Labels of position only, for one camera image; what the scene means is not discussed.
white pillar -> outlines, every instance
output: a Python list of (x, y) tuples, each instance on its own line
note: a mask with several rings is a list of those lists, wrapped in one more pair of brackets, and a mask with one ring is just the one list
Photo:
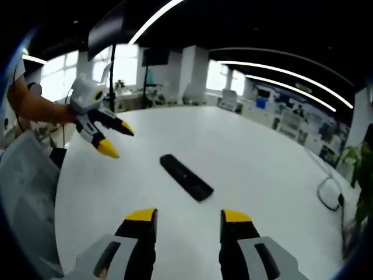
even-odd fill
[(244, 94), (242, 95), (242, 97), (244, 99), (251, 99), (252, 96), (253, 96), (252, 81), (249, 78), (245, 78)]
[(225, 87), (225, 89), (231, 89), (231, 87), (232, 87), (232, 79), (233, 79), (233, 70), (228, 69), (227, 81), (226, 81), (226, 87)]
[(189, 83), (206, 88), (207, 70), (209, 69), (209, 51), (195, 45), (182, 51), (179, 98)]
[(354, 115), (347, 146), (358, 146), (364, 140), (368, 126), (373, 123), (373, 108), (367, 88), (355, 94)]

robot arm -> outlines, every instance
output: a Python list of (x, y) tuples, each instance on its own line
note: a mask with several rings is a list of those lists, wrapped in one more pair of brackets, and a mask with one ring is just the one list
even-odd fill
[(101, 82), (86, 79), (83, 75), (78, 76), (71, 87), (73, 93), (70, 98), (70, 105), (76, 114), (76, 129), (83, 139), (91, 143), (100, 153), (118, 158), (119, 154), (112, 143), (94, 125), (96, 121), (99, 121), (107, 128), (112, 128), (125, 135), (134, 135), (125, 121), (117, 118), (113, 112), (104, 108), (102, 104), (109, 68), (110, 64), (106, 66)]

white table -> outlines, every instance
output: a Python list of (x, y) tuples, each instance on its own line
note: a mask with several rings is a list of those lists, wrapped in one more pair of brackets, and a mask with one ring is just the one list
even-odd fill
[[(121, 157), (100, 155), (75, 134), (61, 170), (55, 233), (63, 270), (124, 217), (159, 210), (152, 279), (221, 279), (220, 210), (251, 215), (258, 232), (298, 259), (309, 279), (328, 279), (341, 263), (340, 212), (327, 210), (316, 186), (325, 173), (304, 147), (216, 107), (178, 107), (119, 115), (134, 137), (104, 129)], [(159, 164), (172, 153), (214, 188), (199, 204)], [(351, 188), (338, 174), (346, 200)], [(334, 184), (327, 183), (329, 189)]]

led light strip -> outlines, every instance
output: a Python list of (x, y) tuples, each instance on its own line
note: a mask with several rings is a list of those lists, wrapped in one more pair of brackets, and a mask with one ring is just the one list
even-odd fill
[(277, 86), (282, 86), (282, 87), (285, 87), (287, 89), (291, 89), (295, 92), (298, 92), (300, 93), (301, 95), (304, 95), (312, 100), (315, 100), (316, 102), (324, 105), (326, 108), (332, 110), (333, 112), (336, 112), (337, 110), (335, 108), (333, 108), (332, 106), (330, 106), (329, 104), (325, 103), (324, 101), (318, 99), (317, 97), (307, 93), (307, 92), (304, 92), (303, 90), (300, 90), (300, 89), (297, 89), (296, 87), (293, 87), (293, 86), (289, 86), (289, 85), (285, 85), (284, 83), (280, 83), (280, 82), (276, 82), (275, 80), (270, 80), (270, 79), (266, 79), (266, 78), (262, 78), (262, 77), (257, 77), (257, 76), (252, 76), (252, 75), (246, 75), (247, 78), (250, 78), (250, 79), (254, 79), (254, 80), (259, 80), (259, 81), (263, 81), (263, 82), (267, 82), (267, 83), (272, 83), (274, 85), (277, 85)]
[(27, 54), (23, 54), (22, 58), (24, 60), (30, 60), (30, 61), (38, 62), (38, 63), (41, 63), (41, 64), (47, 64), (47, 62), (45, 60), (42, 60), (42, 59), (37, 58), (37, 57), (32, 57), (31, 55), (27, 55)]
[(231, 65), (245, 65), (245, 66), (259, 67), (259, 68), (265, 68), (265, 69), (269, 69), (269, 70), (274, 70), (274, 71), (282, 72), (282, 73), (285, 73), (285, 74), (288, 74), (288, 75), (300, 78), (302, 80), (305, 80), (305, 81), (307, 81), (309, 83), (314, 84), (315, 86), (318, 86), (318, 87), (322, 88), (323, 90), (325, 90), (325, 91), (329, 92), (330, 94), (332, 94), (333, 96), (337, 97), (340, 101), (342, 101), (350, 109), (352, 109), (354, 107), (346, 99), (344, 99), (339, 94), (337, 94), (336, 92), (332, 91), (331, 89), (327, 88), (326, 86), (321, 85), (320, 83), (316, 82), (315, 80), (311, 80), (311, 79), (309, 79), (309, 78), (307, 78), (305, 76), (299, 75), (297, 73), (294, 73), (294, 72), (291, 72), (291, 71), (288, 71), (288, 70), (284, 70), (284, 69), (281, 69), (281, 68), (277, 68), (277, 67), (273, 67), (273, 66), (268, 66), (268, 65), (264, 65), (264, 64), (250, 63), (250, 62), (218, 61), (218, 63), (220, 63), (220, 64), (231, 64)]
[(136, 43), (138, 38), (148, 29), (157, 19), (167, 13), (170, 9), (175, 7), (177, 4), (181, 3), (184, 0), (171, 0), (169, 3), (165, 4), (162, 8), (158, 10), (147, 22), (136, 32), (135, 35), (130, 39), (129, 45)]

